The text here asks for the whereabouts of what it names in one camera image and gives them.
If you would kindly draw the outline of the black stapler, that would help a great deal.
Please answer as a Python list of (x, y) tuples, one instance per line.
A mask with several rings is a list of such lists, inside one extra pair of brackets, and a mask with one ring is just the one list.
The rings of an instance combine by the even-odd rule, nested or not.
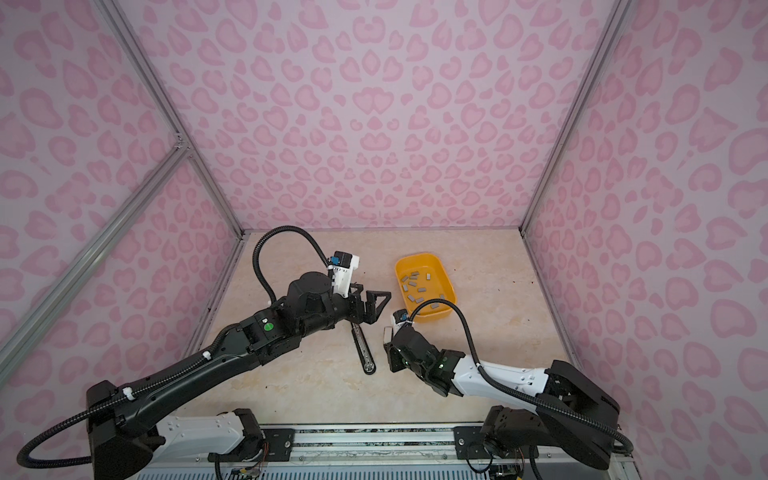
[(351, 333), (363, 372), (366, 375), (373, 375), (377, 367), (362, 328), (352, 323)]

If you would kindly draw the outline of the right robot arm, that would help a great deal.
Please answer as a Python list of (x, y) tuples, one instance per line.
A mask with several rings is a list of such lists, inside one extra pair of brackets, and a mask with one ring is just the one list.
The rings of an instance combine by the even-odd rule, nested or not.
[(551, 446), (605, 471), (617, 451), (614, 438), (573, 416), (614, 429), (619, 404), (568, 362), (532, 369), (477, 363), (464, 352), (438, 349), (410, 325), (393, 330), (384, 349), (391, 372), (407, 369), (443, 397), (494, 400), (481, 429), (482, 448), (492, 455)]

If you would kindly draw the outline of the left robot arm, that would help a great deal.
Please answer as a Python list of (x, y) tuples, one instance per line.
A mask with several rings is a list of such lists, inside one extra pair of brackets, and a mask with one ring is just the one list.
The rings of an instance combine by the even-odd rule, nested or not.
[(104, 380), (90, 387), (87, 404), (97, 411), (87, 422), (95, 478), (126, 479), (138, 473), (167, 443), (159, 434), (160, 421), (218, 384), (267, 365), (297, 349), (303, 338), (342, 320), (375, 323), (390, 292), (357, 283), (351, 288), (342, 295), (334, 292), (329, 276), (305, 273), (275, 304), (226, 326), (189, 357), (120, 386)]

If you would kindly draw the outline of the yellow plastic tray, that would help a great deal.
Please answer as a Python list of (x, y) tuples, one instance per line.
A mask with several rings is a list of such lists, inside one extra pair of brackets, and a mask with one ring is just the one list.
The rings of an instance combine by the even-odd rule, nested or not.
[[(427, 300), (440, 299), (441, 293), (445, 295), (447, 301), (456, 303), (455, 290), (438, 256), (428, 252), (405, 256), (395, 263), (394, 270), (409, 314)], [(420, 273), (419, 278), (409, 279), (409, 275), (416, 271)], [(425, 278), (428, 272), (432, 274), (431, 281)], [(418, 293), (417, 288), (421, 287), (426, 288), (426, 292)]]

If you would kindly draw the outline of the aluminium mounting rail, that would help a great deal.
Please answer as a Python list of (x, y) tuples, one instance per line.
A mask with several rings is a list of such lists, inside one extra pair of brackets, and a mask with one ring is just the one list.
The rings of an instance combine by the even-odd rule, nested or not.
[(481, 449), (480, 424), (389, 423), (269, 425), (272, 444), (258, 461), (222, 463), (203, 454), (161, 458), (140, 479), (636, 479), (632, 458), (615, 456), (605, 471), (556, 447), (508, 458)]

